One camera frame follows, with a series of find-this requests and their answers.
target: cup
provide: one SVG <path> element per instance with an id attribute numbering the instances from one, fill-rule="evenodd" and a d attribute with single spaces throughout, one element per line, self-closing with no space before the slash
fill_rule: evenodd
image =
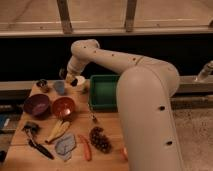
<path id="1" fill-rule="evenodd" d="M 55 89 L 55 91 L 59 94 L 59 95 L 64 95 L 65 94 L 65 86 L 64 86 L 64 81 L 59 80 L 59 81 L 55 81 L 53 83 L 53 88 Z"/>
<path id="2" fill-rule="evenodd" d="M 77 85 L 74 87 L 75 91 L 79 93 L 85 93 L 86 79 L 83 76 L 76 76 L 75 78 L 78 80 Z"/>
<path id="3" fill-rule="evenodd" d="M 37 81 L 36 86 L 41 90 L 42 93 L 47 93 L 49 91 L 49 86 L 47 80 L 40 79 Z"/>

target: small yellow object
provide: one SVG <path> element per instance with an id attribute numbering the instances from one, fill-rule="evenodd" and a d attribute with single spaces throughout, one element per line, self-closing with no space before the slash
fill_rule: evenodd
<path id="1" fill-rule="evenodd" d="M 45 140 L 46 143 L 51 143 L 56 138 L 62 136 L 70 126 L 69 121 L 63 122 L 63 120 L 58 120 L 52 129 L 50 136 Z"/>

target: hammer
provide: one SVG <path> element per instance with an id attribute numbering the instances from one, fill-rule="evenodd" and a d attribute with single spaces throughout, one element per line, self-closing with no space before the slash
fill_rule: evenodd
<path id="1" fill-rule="evenodd" d="M 41 144 L 38 144 L 35 139 L 34 139 L 34 135 L 38 132 L 38 130 L 40 129 L 39 125 L 34 123 L 34 122 L 26 122 L 26 124 L 24 125 L 22 131 L 24 131 L 27 135 L 28 139 L 28 144 L 37 149 L 39 152 L 41 152 L 42 154 L 44 154 L 46 157 L 50 158 L 50 159 L 54 159 L 54 156 Z"/>

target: green plastic tray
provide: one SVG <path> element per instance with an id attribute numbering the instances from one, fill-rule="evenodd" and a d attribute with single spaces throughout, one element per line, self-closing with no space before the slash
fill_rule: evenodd
<path id="1" fill-rule="evenodd" d="M 119 75 L 90 77 L 89 105 L 92 110 L 116 110 L 116 86 Z"/>

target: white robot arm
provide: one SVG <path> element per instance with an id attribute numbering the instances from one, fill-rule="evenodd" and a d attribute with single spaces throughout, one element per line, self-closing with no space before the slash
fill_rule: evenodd
<path id="1" fill-rule="evenodd" d="M 131 171 L 183 171 L 170 97 L 179 86 L 179 74 L 168 62 L 100 49 L 96 40 L 71 46 L 67 80 L 80 75 L 89 62 L 121 77 L 116 97 Z"/>

